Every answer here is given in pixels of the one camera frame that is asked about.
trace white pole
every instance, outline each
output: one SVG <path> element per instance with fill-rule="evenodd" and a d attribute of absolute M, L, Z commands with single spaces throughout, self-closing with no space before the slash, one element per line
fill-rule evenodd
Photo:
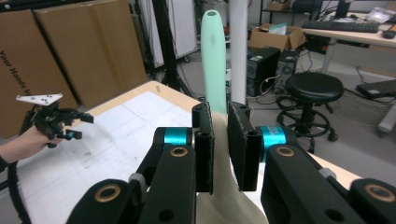
<path fill-rule="evenodd" d="M 248 0 L 230 1 L 231 100 L 246 103 Z"/>

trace computer monitor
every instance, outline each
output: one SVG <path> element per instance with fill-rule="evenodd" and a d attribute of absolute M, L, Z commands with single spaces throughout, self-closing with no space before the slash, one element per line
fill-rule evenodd
<path fill-rule="evenodd" d="M 340 0 L 338 2 L 337 9 L 335 10 L 334 18 L 335 19 L 346 18 L 351 2 L 353 2 L 353 0 Z"/>

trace black stool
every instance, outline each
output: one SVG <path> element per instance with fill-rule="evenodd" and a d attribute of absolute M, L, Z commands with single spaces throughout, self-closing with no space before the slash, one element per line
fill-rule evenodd
<path fill-rule="evenodd" d="M 336 77 L 331 77 L 322 73 L 300 73 L 291 76 L 285 85 L 290 96 L 283 96 L 277 99 L 277 104 L 282 108 L 282 112 L 277 116 L 276 121 L 282 126 L 291 127 L 297 137 L 311 138 L 311 147 L 308 150 L 315 151 L 314 137 L 322 136 L 330 131 L 329 141 L 335 142 L 338 135 L 330 125 L 329 120 L 317 110 L 314 105 L 326 105 L 332 114 L 329 102 L 338 100 L 344 93 L 341 81 Z M 285 100 L 292 100 L 295 105 L 285 106 Z M 296 110 L 302 110 L 301 115 L 296 114 Z M 291 119 L 291 123 L 285 124 L 285 117 Z M 320 132 L 312 132 L 312 127 L 318 127 Z"/>

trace human hand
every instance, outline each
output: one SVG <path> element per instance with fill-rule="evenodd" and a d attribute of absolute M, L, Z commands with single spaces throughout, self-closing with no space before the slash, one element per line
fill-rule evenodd
<path fill-rule="evenodd" d="M 12 163 L 35 155 L 46 147 L 47 143 L 59 144 L 62 140 L 62 138 L 49 140 L 34 125 L 14 140 L 0 146 L 0 156 L 4 161 Z"/>

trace white table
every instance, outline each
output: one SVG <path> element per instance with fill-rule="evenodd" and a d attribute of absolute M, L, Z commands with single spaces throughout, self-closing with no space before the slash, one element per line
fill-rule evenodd
<path fill-rule="evenodd" d="M 128 180 L 146 156 L 157 127 L 190 127 L 191 108 L 198 101 L 151 81 L 89 111 L 94 124 L 76 122 L 81 140 L 63 141 L 20 161 L 21 192 L 33 223 L 65 223 L 82 195 L 97 182 Z M 337 174 L 347 189 L 359 178 L 315 157 Z M 263 180 L 247 196 L 260 208 Z"/>

